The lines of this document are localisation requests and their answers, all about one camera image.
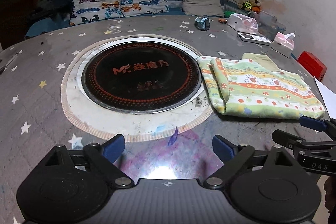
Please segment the colourful patterned baby garment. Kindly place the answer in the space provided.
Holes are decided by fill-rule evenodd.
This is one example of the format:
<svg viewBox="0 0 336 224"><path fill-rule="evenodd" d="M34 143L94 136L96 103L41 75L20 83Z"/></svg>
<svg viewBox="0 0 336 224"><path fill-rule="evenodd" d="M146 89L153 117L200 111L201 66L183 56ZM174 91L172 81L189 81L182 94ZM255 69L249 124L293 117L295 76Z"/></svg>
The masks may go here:
<svg viewBox="0 0 336 224"><path fill-rule="evenodd" d="M197 62L219 114L289 120L325 114L303 78L280 69L267 55L244 53L241 60L200 56Z"/></svg>

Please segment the dark clothes pile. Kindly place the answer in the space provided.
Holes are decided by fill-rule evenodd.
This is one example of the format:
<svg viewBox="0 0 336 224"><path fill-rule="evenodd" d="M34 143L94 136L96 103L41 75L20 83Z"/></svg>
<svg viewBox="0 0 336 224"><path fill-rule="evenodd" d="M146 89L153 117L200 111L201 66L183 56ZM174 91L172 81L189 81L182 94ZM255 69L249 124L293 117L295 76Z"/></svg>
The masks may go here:
<svg viewBox="0 0 336 224"><path fill-rule="evenodd" d="M72 14L73 6L73 0L38 0L35 16L38 20L55 19L57 16L64 19Z"/></svg>

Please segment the white paper sheet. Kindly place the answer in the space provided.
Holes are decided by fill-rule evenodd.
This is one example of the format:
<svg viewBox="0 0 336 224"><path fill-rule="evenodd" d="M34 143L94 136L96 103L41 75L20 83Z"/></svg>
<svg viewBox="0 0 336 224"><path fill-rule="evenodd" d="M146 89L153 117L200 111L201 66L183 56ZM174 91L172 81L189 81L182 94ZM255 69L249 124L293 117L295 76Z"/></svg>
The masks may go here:
<svg viewBox="0 0 336 224"><path fill-rule="evenodd" d="M336 119L336 94L316 78L314 78L314 80L322 96L329 117Z"/></svg>

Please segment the red plastic stool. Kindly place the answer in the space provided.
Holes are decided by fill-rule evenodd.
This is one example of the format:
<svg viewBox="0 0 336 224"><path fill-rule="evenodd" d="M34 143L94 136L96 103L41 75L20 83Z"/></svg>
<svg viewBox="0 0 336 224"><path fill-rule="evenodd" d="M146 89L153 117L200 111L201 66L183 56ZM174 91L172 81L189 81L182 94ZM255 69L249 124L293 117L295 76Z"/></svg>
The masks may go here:
<svg viewBox="0 0 336 224"><path fill-rule="evenodd" d="M313 53L303 51L297 61L316 79L323 80L327 67Z"/></svg>

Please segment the round black induction cooker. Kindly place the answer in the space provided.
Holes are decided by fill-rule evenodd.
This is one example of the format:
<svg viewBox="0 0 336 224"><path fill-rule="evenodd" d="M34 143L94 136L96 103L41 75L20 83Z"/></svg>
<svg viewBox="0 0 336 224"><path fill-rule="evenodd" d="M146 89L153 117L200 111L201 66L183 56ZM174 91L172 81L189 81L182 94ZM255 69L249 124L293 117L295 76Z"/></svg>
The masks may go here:
<svg viewBox="0 0 336 224"><path fill-rule="evenodd" d="M81 76L86 95L122 113L157 113L183 105L198 92L197 61L184 50L160 42L111 46L92 57Z"/></svg>

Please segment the white remote control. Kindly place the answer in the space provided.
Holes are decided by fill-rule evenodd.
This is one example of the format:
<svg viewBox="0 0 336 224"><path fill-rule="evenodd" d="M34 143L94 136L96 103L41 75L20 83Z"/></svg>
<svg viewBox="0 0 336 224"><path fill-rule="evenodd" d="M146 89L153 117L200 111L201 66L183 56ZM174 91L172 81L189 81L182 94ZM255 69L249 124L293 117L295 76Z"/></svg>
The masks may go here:
<svg viewBox="0 0 336 224"><path fill-rule="evenodd" d="M244 42L260 44L260 45L265 45L265 46L271 44L271 41L269 39L263 37L263 36L245 34L245 33L238 32L237 37Z"/></svg>

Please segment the clear plastic storage box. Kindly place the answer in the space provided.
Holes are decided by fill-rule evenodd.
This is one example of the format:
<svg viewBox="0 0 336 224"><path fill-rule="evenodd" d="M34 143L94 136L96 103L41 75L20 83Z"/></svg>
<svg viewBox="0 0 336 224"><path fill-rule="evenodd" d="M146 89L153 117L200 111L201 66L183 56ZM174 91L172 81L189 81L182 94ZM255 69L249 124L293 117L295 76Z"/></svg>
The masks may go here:
<svg viewBox="0 0 336 224"><path fill-rule="evenodd" d="M286 31L286 26L280 23L272 14L260 11L259 13L251 12L250 15L255 18L258 24L258 32L270 41L274 40L278 32L284 34Z"/></svg>

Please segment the pink white tissue pack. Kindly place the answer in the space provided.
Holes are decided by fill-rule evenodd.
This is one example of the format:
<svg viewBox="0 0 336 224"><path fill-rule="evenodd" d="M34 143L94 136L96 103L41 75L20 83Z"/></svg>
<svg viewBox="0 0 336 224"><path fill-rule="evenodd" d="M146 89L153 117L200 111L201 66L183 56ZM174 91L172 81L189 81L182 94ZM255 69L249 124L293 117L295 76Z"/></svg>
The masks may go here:
<svg viewBox="0 0 336 224"><path fill-rule="evenodd" d="M231 14L227 19L227 24L237 32L254 35L257 35L258 33L258 24L256 19L243 14Z"/></svg>

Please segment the black pen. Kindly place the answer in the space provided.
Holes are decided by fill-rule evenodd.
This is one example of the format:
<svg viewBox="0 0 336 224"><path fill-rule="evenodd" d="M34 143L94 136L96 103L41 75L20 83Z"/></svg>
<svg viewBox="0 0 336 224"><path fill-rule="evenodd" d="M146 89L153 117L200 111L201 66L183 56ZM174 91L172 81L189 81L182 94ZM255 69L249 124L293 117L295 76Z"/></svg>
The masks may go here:
<svg viewBox="0 0 336 224"><path fill-rule="evenodd" d="M0 69L0 75L5 71L5 69L15 60L15 58L19 55L19 53L15 53L7 63Z"/></svg>

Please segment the green bowl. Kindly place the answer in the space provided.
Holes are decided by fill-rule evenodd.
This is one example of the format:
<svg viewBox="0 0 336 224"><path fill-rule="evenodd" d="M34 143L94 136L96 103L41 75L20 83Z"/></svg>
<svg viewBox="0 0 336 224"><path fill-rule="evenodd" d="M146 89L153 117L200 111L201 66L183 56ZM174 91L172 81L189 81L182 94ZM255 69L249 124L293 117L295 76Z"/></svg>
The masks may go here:
<svg viewBox="0 0 336 224"><path fill-rule="evenodd" d="M235 13L234 11L224 11L224 17L229 18L234 13Z"/></svg>

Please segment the yellow green toy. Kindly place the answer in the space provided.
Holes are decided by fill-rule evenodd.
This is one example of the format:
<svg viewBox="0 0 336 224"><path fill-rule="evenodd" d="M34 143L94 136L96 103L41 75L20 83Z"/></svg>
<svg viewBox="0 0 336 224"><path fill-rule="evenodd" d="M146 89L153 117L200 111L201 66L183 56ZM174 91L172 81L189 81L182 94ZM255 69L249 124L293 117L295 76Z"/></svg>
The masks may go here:
<svg viewBox="0 0 336 224"><path fill-rule="evenodd" d="M259 14L261 12L261 2L258 0L249 0L238 4L239 9L255 12Z"/></svg>

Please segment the blue sofa bed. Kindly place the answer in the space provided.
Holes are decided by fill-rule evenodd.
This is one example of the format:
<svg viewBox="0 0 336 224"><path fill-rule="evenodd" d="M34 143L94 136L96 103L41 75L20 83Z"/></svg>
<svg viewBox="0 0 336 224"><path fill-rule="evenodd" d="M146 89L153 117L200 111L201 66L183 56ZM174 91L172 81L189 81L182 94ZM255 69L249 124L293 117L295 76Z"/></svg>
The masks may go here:
<svg viewBox="0 0 336 224"><path fill-rule="evenodd" d="M185 0L39 0L25 39L61 28L139 15L189 14Z"/></svg>

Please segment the grey pillow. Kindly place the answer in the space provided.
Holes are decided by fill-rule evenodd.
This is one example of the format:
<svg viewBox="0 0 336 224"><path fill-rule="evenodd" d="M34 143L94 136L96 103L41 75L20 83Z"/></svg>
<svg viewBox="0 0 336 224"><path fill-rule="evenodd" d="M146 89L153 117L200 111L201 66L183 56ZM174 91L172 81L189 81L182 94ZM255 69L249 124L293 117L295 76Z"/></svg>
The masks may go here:
<svg viewBox="0 0 336 224"><path fill-rule="evenodd" d="M224 16L221 0L183 0L182 9L186 15Z"/></svg>

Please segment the butterfly print pillow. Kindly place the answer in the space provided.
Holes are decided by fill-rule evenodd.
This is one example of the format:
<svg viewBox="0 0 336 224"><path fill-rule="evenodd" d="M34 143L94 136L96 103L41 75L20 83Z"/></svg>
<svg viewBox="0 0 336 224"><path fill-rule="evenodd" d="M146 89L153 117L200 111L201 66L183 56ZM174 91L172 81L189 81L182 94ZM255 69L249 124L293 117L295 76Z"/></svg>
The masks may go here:
<svg viewBox="0 0 336 224"><path fill-rule="evenodd" d="M168 12L167 0L73 0L70 25Z"/></svg>

